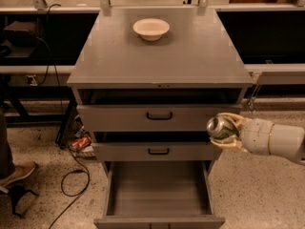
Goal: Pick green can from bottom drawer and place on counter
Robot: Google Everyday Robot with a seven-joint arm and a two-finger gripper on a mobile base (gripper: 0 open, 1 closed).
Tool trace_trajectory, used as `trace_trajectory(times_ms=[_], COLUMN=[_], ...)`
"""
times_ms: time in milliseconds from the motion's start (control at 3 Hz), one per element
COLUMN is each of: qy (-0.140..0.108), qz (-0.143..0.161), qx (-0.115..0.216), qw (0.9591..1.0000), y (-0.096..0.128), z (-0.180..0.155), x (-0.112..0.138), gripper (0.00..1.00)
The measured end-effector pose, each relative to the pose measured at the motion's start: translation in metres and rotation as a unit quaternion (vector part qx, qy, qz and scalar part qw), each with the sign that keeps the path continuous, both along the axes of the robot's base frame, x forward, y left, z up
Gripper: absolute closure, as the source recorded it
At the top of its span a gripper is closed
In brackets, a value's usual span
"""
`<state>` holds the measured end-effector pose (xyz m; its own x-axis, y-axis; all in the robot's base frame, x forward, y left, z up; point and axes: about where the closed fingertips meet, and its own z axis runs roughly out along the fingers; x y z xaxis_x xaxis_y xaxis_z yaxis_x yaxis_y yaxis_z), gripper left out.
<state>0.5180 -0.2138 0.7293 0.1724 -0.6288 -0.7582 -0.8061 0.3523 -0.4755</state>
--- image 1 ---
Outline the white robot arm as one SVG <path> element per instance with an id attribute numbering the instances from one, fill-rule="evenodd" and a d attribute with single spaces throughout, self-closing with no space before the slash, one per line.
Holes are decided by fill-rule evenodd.
<path id="1" fill-rule="evenodd" d="M 262 156 L 280 156 L 305 165 L 305 130 L 302 127 L 275 124 L 261 118 L 219 113 L 207 122 L 213 145 L 224 150 Z"/>

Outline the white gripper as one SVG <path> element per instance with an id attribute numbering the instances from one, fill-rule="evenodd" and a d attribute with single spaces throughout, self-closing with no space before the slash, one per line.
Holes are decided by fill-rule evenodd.
<path id="1" fill-rule="evenodd" d="M 224 150 L 252 153 L 256 155 L 268 155 L 269 139 L 274 124 L 270 120 L 249 119 L 240 114 L 219 113 L 218 126 L 229 130 L 240 130 L 240 140 L 237 137 L 216 139 L 211 137 L 211 143 Z"/>

